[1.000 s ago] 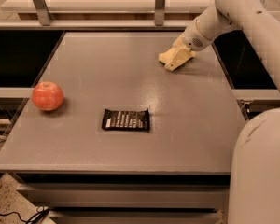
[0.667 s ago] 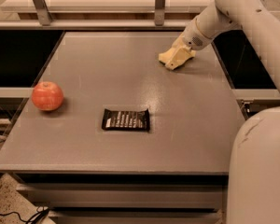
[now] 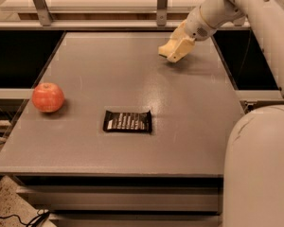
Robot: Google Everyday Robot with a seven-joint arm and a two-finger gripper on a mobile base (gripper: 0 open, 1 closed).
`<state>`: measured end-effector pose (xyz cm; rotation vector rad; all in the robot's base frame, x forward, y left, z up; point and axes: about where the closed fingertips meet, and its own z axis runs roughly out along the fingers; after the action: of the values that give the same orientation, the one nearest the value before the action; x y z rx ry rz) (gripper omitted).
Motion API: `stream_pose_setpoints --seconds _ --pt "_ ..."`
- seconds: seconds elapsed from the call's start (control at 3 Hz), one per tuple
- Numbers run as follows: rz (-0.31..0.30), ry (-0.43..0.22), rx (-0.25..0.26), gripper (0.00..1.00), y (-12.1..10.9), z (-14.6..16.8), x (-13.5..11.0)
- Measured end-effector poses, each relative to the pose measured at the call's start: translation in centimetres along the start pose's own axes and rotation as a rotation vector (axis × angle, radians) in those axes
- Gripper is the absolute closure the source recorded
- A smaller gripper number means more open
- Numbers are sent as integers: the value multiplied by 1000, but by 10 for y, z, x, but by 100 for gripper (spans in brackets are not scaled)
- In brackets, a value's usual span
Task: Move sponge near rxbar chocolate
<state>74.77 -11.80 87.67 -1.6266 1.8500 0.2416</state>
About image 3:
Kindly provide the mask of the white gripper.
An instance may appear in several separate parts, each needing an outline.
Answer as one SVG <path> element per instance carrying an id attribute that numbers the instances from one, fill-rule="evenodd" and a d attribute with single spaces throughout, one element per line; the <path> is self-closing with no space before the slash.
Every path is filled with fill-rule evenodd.
<path id="1" fill-rule="evenodd" d="M 217 29 L 209 26 L 202 17 L 201 7 L 194 8 L 186 20 L 178 25 L 169 37 L 168 61 L 179 61 L 193 49 L 195 40 L 204 41 L 215 34 L 216 31 Z"/>

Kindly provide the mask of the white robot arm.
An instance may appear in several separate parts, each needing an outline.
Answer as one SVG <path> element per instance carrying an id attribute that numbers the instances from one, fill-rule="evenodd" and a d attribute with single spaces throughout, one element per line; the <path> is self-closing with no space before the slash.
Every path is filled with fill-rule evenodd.
<path id="1" fill-rule="evenodd" d="M 247 18 L 278 86 L 240 91 L 259 108 L 245 115 L 228 140 L 223 227 L 284 227 L 284 10 L 275 0 L 205 0 L 172 33 L 166 56 L 176 62 L 221 25 Z"/>

